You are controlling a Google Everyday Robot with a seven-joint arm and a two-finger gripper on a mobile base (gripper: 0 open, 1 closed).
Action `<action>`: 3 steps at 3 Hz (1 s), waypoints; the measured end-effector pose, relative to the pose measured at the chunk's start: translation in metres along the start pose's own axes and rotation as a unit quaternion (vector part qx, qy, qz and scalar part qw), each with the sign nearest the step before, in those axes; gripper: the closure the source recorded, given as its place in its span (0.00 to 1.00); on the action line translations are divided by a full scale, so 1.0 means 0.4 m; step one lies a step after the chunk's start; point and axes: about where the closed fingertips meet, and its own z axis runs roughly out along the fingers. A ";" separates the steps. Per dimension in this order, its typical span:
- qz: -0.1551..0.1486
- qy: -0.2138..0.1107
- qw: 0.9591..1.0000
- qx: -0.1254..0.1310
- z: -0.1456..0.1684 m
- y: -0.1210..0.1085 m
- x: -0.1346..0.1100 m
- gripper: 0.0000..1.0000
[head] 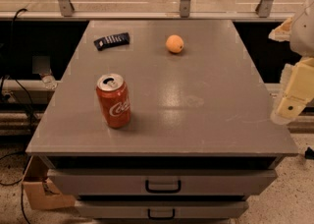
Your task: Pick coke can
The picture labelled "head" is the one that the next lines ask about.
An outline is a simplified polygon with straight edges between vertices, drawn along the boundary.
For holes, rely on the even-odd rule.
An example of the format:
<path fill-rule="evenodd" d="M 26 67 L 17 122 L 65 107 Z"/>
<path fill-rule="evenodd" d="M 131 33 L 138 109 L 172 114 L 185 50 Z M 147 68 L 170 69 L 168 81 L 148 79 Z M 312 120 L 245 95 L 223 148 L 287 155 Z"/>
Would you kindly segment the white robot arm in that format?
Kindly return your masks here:
<path fill-rule="evenodd" d="M 269 38 L 288 41 L 290 50 L 301 56 L 296 64 L 285 64 L 271 113 L 275 124 L 286 125 L 314 99 L 314 0 L 305 0 L 293 17 L 270 32 Z"/>

